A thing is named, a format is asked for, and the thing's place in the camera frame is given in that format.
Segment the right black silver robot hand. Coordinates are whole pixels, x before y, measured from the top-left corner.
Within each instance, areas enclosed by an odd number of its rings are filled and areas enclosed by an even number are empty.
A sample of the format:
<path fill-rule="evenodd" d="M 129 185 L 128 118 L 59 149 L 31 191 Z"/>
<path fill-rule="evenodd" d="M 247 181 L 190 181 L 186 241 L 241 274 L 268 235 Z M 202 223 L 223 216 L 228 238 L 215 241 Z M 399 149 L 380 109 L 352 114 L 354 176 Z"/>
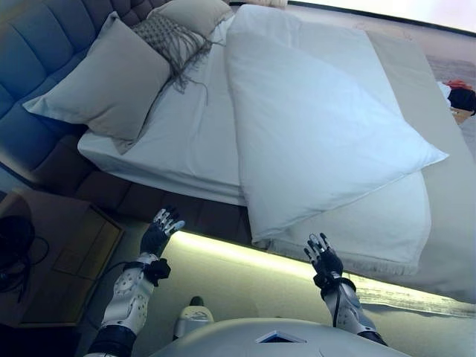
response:
<path fill-rule="evenodd" d="M 343 272 L 343 263 L 325 234 L 310 234 L 304 253 L 315 270 L 313 280 L 318 288 L 328 289 L 338 283 Z"/>

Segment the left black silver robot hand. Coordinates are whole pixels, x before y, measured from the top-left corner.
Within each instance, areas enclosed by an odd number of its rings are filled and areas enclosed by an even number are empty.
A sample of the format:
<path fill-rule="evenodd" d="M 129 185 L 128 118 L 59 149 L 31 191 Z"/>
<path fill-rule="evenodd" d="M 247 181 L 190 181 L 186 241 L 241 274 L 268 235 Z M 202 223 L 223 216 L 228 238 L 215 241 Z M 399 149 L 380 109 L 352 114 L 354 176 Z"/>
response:
<path fill-rule="evenodd" d="M 170 237 L 185 226 L 176 208 L 166 206 L 154 215 L 141 239 L 140 253 L 161 256 Z"/>

